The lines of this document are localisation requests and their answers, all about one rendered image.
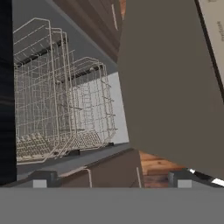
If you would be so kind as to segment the grey-brown dishwasher door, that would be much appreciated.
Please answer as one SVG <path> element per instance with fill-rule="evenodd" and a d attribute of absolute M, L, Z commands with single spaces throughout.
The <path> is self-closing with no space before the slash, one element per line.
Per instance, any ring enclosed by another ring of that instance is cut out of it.
<path fill-rule="evenodd" d="M 224 179 L 224 0 L 126 0 L 118 73 L 130 145 Z"/>

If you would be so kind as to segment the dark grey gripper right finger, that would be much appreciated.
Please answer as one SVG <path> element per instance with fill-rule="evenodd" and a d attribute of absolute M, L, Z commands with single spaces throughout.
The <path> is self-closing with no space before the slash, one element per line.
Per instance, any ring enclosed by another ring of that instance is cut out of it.
<path fill-rule="evenodd" d="M 168 173 L 169 187 L 173 188 L 199 188 L 213 187 L 219 188 L 218 185 L 209 184 L 192 175 L 186 169 L 170 171 Z"/>

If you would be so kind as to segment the dark brown cupboard door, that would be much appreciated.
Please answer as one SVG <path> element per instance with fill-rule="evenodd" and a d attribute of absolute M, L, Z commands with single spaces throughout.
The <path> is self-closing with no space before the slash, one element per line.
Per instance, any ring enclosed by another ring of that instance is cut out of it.
<path fill-rule="evenodd" d="M 123 28 L 121 0 L 52 0 L 115 63 L 118 60 Z M 115 6 L 118 31 L 111 4 Z"/>

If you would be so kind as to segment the grey dishwasher body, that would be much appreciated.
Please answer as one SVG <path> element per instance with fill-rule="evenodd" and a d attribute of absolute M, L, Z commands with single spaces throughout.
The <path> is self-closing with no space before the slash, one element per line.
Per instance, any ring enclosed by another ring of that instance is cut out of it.
<path fill-rule="evenodd" d="M 74 50 L 77 59 L 89 56 L 106 64 L 111 97 L 114 100 L 116 133 L 112 141 L 115 144 L 127 143 L 129 137 L 116 63 L 53 0 L 12 0 L 12 7 L 14 29 L 32 18 L 49 19 L 53 26 L 65 29 L 69 38 L 69 48 Z"/>

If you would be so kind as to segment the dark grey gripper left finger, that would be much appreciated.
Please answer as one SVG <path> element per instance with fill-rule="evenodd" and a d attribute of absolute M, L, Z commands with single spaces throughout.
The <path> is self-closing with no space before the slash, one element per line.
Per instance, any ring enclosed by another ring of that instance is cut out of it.
<path fill-rule="evenodd" d="M 60 177 L 56 171 L 34 171 L 26 178 L 5 185 L 20 188 L 54 188 L 60 187 Z"/>

